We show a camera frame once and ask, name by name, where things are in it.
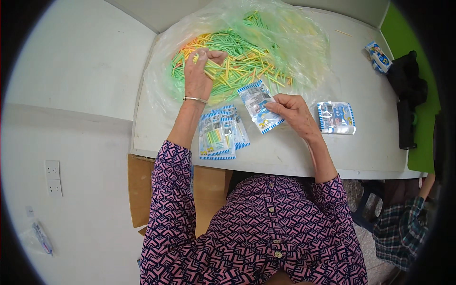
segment sleeve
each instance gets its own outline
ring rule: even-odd
[[[404,213],[399,220],[399,236],[401,243],[416,257],[419,246],[424,242],[427,227],[418,216],[423,208],[423,197],[415,197],[405,202]]]
[[[169,141],[164,142],[155,159],[143,258],[149,254],[164,254],[195,239],[196,213],[190,191],[191,160],[188,149]]]
[[[363,252],[356,237],[350,207],[347,203],[345,192],[340,176],[324,182],[312,185],[315,205],[325,214],[329,222],[337,232],[337,236],[343,241],[351,255],[350,270],[358,276],[360,283],[367,283],[367,271],[364,264]]]

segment silver bangle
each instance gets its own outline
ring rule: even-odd
[[[203,102],[203,103],[207,104],[207,101],[203,100],[201,98],[184,97],[184,101],[187,100],[187,99],[192,99],[192,100],[200,101],[200,102]]]

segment person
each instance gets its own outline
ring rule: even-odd
[[[184,69],[185,96],[208,100],[212,80],[205,63],[210,58],[221,64],[226,56],[192,52]],[[253,175],[237,183],[207,232],[196,238],[190,147],[205,103],[186,99],[154,164],[141,284],[367,283],[347,195],[318,125],[301,96],[274,98],[277,103],[266,108],[307,143],[315,202],[294,177]]]
[[[434,181],[430,173],[421,189],[419,179],[385,182],[383,209],[372,233],[377,258],[408,271],[428,231],[426,215],[420,214]]]

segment white wall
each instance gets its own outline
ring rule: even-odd
[[[106,0],[157,33],[166,31],[181,18],[198,11],[212,0]],[[389,0],[283,0],[302,7],[336,12],[373,27],[380,27]]]
[[[154,37],[103,0],[56,0],[18,58],[6,101],[133,120]]]
[[[2,110],[1,182],[17,233],[32,206],[56,252],[25,247],[46,284],[138,284],[127,153],[155,33],[103,0],[56,0],[27,40]],[[44,160],[60,161],[49,197]]]
[[[25,250],[46,284],[138,284],[142,236],[131,223],[131,121],[7,104],[1,177],[18,233],[32,206],[56,257]],[[60,161],[63,197],[47,194],[44,160]]]

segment barcode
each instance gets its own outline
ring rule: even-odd
[[[261,91],[261,96],[263,96],[263,99],[269,99],[271,98],[269,94],[266,91]]]
[[[209,133],[209,132],[212,132],[214,130],[214,125],[210,124],[210,125],[207,125],[206,127],[204,127],[204,133]]]
[[[328,110],[329,113],[332,113],[332,105],[331,104],[327,104],[326,105],[326,109]]]

